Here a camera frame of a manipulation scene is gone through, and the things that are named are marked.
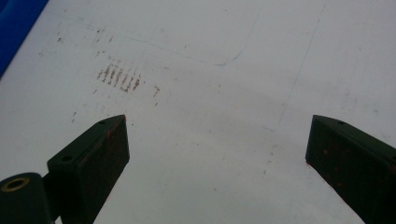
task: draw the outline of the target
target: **smudge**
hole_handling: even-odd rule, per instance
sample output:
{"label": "smudge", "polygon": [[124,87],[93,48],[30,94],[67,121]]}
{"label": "smudge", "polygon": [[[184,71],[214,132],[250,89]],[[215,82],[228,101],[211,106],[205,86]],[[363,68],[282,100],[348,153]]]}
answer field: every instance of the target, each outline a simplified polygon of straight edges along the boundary
{"label": "smudge", "polygon": [[105,71],[105,77],[104,77],[104,79],[102,80],[103,82],[106,81],[107,76],[108,76],[108,74],[110,73],[110,69],[111,69],[112,66],[113,66],[113,64],[111,63],[111,64],[107,67],[107,69],[106,69],[106,71]]}
{"label": "smudge", "polygon": [[108,85],[111,84],[111,81],[113,80],[114,75],[116,75],[116,70],[118,67],[119,67],[118,65],[115,65],[113,68],[113,71],[111,71],[110,80],[107,82]]}
{"label": "smudge", "polygon": [[117,84],[119,83],[119,79],[120,79],[120,76],[122,75],[122,72],[123,72],[123,69],[120,68],[120,71],[117,73],[117,76],[116,76],[116,83],[114,83],[113,87],[116,87]]}
{"label": "smudge", "polygon": [[125,92],[128,92],[129,91],[129,89],[131,89],[131,86],[132,86],[132,81],[134,80],[134,78],[133,77],[131,77],[131,80],[129,81],[129,83],[128,83],[128,86],[126,87],[126,90],[125,90]]}
{"label": "smudge", "polygon": [[103,70],[100,70],[100,72],[98,73],[98,77],[96,79],[99,79],[99,77],[103,74]]}

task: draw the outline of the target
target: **white surface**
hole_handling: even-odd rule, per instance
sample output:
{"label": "white surface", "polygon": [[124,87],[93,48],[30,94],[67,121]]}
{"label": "white surface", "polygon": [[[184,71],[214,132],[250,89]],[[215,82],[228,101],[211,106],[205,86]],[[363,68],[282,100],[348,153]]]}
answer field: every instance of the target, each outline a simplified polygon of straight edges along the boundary
{"label": "white surface", "polygon": [[50,0],[0,81],[0,179],[125,114],[95,223],[362,223],[304,154],[313,114],[396,146],[395,8]]}

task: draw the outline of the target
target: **blue material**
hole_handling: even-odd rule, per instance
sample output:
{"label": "blue material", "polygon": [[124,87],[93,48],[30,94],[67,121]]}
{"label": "blue material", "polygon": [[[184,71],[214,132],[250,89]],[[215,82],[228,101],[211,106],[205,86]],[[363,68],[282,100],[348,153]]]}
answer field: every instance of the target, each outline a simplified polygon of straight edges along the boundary
{"label": "blue material", "polygon": [[0,78],[48,0],[0,0]]}

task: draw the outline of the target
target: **metal grommet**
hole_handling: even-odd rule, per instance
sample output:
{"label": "metal grommet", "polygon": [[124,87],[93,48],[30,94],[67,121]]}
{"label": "metal grommet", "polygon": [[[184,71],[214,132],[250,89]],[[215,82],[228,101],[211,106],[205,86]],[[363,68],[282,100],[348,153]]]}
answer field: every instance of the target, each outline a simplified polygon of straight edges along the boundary
{"label": "metal grommet", "polygon": [[29,184],[29,181],[30,181],[29,177],[18,177],[9,180],[5,185],[1,187],[1,190],[3,192],[13,192]]}

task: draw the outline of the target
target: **scratch mark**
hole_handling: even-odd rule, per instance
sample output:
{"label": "scratch mark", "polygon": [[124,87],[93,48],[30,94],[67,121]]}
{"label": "scratch mark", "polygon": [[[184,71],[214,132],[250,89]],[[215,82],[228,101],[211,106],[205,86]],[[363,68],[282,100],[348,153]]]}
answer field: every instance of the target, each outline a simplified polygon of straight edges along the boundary
{"label": "scratch mark", "polygon": [[160,92],[160,88],[158,88],[158,86],[155,86],[154,88],[155,88],[155,93],[152,97],[155,97],[158,94],[158,92]]}
{"label": "scratch mark", "polygon": [[[251,33],[253,32],[253,30],[254,30],[254,28],[255,28],[255,26],[256,26],[257,20],[258,20],[258,18],[260,17],[260,14],[261,14],[261,12],[262,12],[262,9],[263,9],[263,6],[260,8],[260,10],[259,10],[259,12],[258,12],[258,14],[257,14],[256,20],[253,22],[252,28],[250,29],[250,33],[247,35],[247,38],[249,38],[249,37],[251,36]],[[73,22],[76,22],[76,23],[78,23],[78,24],[85,25],[85,26],[87,27],[87,29],[90,29],[90,28],[91,28],[92,30],[98,29],[97,26],[91,25],[91,24],[89,24],[89,23],[87,23],[87,22],[84,22],[84,21],[74,20],[74,19],[71,19],[71,18],[69,18],[69,17],[66,17],[65,15],[60,15],[60,14],[51,13],[51,12],[48,12],[48,13],[49,13],[49,14],[52,14],[52,15],[55,15],[55,16],[57,16],[57,17],[63,18],[63,19],[65,19],[66,21],[73,21]],[[236,57],[236,56],[235,56],[232,60],[226,61],[226,62],[224,62],[224,63],[213,63],[213,62],[210,62],[210,61],[205,61],[205,60],[202,60],[202,59],[199,59],[199,58],[195,58],[195,57],[188,56],[188,55],[186,55],[186,54],[180,53],[180,52],[178,52],[178,51],[176,51],[176,50],[173,50],[173,49],[168,49],[168,48],[163,47],[163,46],[161,46],[161,45],[152,43],[152,42],[150,42],[149,40],[137,39],[137,38],[133,38],[133,37],[130,37],[130,36],[128,36],[128,35],[119,34],[119,33],[116,33],[116,32],[109,32],[109,31],[106,31],[106,33],[113,34],[113,35],[117,35],[117,36],[119,36],[119,37],[123,37],[123,38],[129,39],[129,40],[132,40],[132,41],[134,41],[134,42],[136,42],[136,43],[145,44],[145,45],[148,45],[148,46],[151,46],[151,47],[160,49],[160,50],[168,51],[168,52],[170,52],[170,53],[172,53],[172,54],[175,54],[175,55],[177,55],[177,56],[180,56],[180,57],[183,57],[183,58],[186,58],[186,59],[194,60],[194,61],[196,61],[196,62],[198,62],[198,63],[207,63],[207,64],[211,64],[211,65],[214,65],[214,66],[220,66],[220,67],[225,66],[226,64],[228,64],[228,63],[230,63],[231,61],[235,60],[235,57]],[[245,49],[245,47],[243,47],[242,50],[240,50],[240,51],[238,52],[238,54],[239,54],[239,55],[242,54],[242,51],[243,51],[244,49]]]}
{"label": "scratch mark", "polygon": [[293,92],[294,92],[294,89],[295,89],[297,80],[299,79],[299,77],[300,77],[300,75],[301,75],[301,71],[303,70],[303,67],[304,67],[304,64],[305,64],[305,60],[306,60],[306,56],[308,55],[309,50],[311,49],[312,40],[313,40],[314,37],[315,37],[315,33],[317,32],[318,26],[319,26],[319,24],[320,24],[321,17],[322,17],[323,12],[324,12],[324,8],[325,8],[326,6],[327,6],[327,0],[324,2],[323,9],[322,9],[321,12],[320,12],[317,25],[315,26],[314,32],[312,33],[311,39],[309,40],[308,48],[306,48],[306,52],[305,52],[305,55],[304,55],[304,57],[303,57],[303,61],[301,62],[300,68],[299,68],[298,73],[297,73],[297,76],[296,76],[296,78],[295,78],[294,81],[293,81],[293,84],[292,84],[292,86],[291,86],[291,90],[290,90],[290,92],[289,92],[289,96],[288,96],[288,98],[286,99],[286,101],[285,101],[285,103],[284,103],[284,104],[285,104],[285,107],[283,108],[282,114],[280,115],[280,119],[279,119],[279,121],[278,121],[278,123],[277,123],[277,127],[276,127],[276,128],[279,128],[280,122],[282,121],[283,116],[285,115],[285,111],[286,111],[286,109],[288,108],[288,104],[289,104],[290,98],[291,98],[291,96],[293,95]]}

